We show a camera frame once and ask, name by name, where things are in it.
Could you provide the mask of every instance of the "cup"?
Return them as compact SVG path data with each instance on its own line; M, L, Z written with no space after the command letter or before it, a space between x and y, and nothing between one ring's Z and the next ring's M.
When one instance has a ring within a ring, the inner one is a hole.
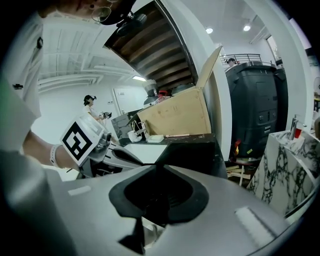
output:
M301 129L295 129L295 134L294 134L294 137L296 138L296 139L299 139L299 137L300 137L300 134L301 134Z
M135 142L138 138L138 135L135 133L134 130L129 131L127 134L131 142Z

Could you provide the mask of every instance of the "ceiling light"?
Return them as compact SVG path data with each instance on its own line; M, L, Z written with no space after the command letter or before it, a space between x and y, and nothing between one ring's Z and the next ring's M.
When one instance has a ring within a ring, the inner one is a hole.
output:
M205 31L206 31L208 34L211 34L214 30L209 27L209 28L207 28Z
M133 79L144 81L144 82L146 81L146 79L144 79L143 77L140 77L140 76L134 76Z
M251 29L250 25L245 25L243 28L244 31L249 31L250 29Z

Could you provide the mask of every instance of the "glasses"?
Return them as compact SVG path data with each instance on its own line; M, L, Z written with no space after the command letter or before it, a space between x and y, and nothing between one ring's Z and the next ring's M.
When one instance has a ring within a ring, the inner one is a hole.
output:
M107 0L107 1L111 3L109 7L106 7L106 6L99 7L92 12L92 19L94 21L99 23L106 21L112 12L111 6L113 5L113 3L117 2L118 0Z

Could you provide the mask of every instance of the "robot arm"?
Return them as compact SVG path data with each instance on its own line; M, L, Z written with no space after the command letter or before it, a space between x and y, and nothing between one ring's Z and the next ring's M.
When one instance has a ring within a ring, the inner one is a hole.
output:
M91 162L100 163L104 160L110 146L111 133L99 124L91 115L76 117L61 136L61 144L80 172L86 167L88 172Z

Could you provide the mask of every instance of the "person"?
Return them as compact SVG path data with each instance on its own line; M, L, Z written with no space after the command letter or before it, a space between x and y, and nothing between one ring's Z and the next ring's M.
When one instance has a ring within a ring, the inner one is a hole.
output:
M21 27L13 40L0 68L1 110L10 110L0 127L0 150L22 151L41 164L77 169L73 159L60 145L53 145L35 135L30 127L41 116L38 96L38 77L43 59L43 19L60 13L84 19L106 18L108 0L48 0Z
M236 65L236 60L234 58L229 58L227 63L229 64L229 67L233 67L234 65Z
M87 95L84 97L83 112L90 114L96 121L98 121L102 125L103 123L101 121L105 120L105 118L102 117L101 115L98 115L97 112L92 108L92 106L94 105L95 99L96 97L92 97L91 95Z
M92 97L91 95L86 95L83 99L83 112L84 113L88 113L89 115L91 115L96 121L98 121L104 128L105 130L108 132L108 129L106 127L106 124L103 122L106 118L98 115L97 112L92 108L92 106L94 105L94 100L97 99L97 97ZM118 141L116 140L116 138L114 136L111 136L111 141L113 143L118 144Z

